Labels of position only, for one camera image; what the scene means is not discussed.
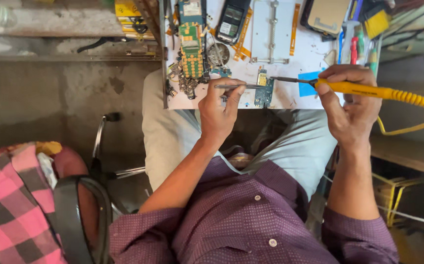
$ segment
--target yellow cable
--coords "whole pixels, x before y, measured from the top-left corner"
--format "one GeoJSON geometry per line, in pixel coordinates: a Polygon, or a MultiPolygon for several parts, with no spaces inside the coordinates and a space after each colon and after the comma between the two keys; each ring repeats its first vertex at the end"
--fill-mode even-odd
{"type": "MultiPolygon", "coordinates": [[[[391,99],[424,107],[424,96],[420,96],[415,93],[393,90],[391,93],[391,99]]],[[[404,133],[424,129],[424,123],[421,123],[413,127],[386,132],[385,126],[383,125],[383,122],[381,121],[381,118],[379,116],[377,121],[378,121],[378,124],[380,125],[381,133],[386,136],[399,135],[399,134],[404,134],[404,133]]]]}

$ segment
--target checkered fabric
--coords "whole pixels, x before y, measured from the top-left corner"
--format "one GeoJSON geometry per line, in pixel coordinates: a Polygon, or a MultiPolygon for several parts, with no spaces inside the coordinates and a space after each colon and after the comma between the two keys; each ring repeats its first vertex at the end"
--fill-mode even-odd
{"type": "Polygon", "coordinates": [[[34,143],[0,155],[0,263],[66,263],[34,143]]]}

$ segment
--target shirt sleeve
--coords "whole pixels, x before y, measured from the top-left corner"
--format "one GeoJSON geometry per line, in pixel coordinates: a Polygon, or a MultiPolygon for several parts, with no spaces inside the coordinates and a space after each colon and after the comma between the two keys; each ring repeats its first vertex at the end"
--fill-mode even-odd
{"type": "Polygon", "coordinates": [[[119,217],[109,227],[109,251],[115,263],[174,263],[170,241],[182,208],[119,217]]]}
{"type": "Polygon", "coordinates": [[[399,262],[396,245],[381,217],[358,220],[326,208],[323,219],[323,243],[340,263],[399,262]]]}

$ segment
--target black cable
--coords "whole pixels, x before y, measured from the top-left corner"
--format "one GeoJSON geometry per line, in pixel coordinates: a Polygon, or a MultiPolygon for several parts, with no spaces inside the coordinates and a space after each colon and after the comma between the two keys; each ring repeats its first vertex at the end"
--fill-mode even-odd
{"type": "Polygon", "coordinates": [[[419,30],[423,30],[424,28],[422,28],[422,29],[413,29],[413,30],[407,30],[407,31],[403,31],[403,32],[398,32],[398,33],[396,33],[395,35],[401,35],[401,34],[406,34],[406,33],[416,33],[417,31],[419,31],[419,30]]]}
{"type": "Polygon", "coordinates": [[[400,31],[401,29],[409,26],[410,24],[412,24],[413,22],[415,22],[416,20],[418,20],[422,16],[424,16],[424,12],[422,14],[418,15],[416,18],[412,19],[411,21],[405,23],[404,25],[402,25],[401,27],[399,27],[398,29],[396,29],[394,32],[392,32],[391,34],[389,34],[387,36],[383,36],[383,38],[386,39],[386,38],[389,38],[389,37],[393,36],[395,33],[397,33],[398,31],[400,31]]]}
{"type": "Polygon", "coordinates": [[[381,48],[387,48],[387,47],[390,47],[390,46],[393,46],[393,45],[398,45],[400,43],[403,43],[405,41],[408,41],[408,40],[411,40],[411,39],[415,38],[417,35],[419,35],[419,34],[421,34],[423,32],[424,32],[424,28],[423,29],[420,29],[420,30],[417,30],[417,32],[414,35],[410,36],[410,37],[399,39],[398,41],[396,41],[394,43],[391,43],[391,44],[384,45],[381,48]]]}

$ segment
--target purple shirt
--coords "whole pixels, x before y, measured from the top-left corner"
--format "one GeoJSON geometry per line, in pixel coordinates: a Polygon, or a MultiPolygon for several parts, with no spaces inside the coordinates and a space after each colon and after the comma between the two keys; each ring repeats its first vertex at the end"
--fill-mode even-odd
{"type": "Polygon", "coordinates": [[[305,228],[308,198],[272,161],[254,176],[220,158],[186,208],[120,217],[110,227],[116,263],[397,263],[383,219],[324,212],[320,244],[305,228]]]}

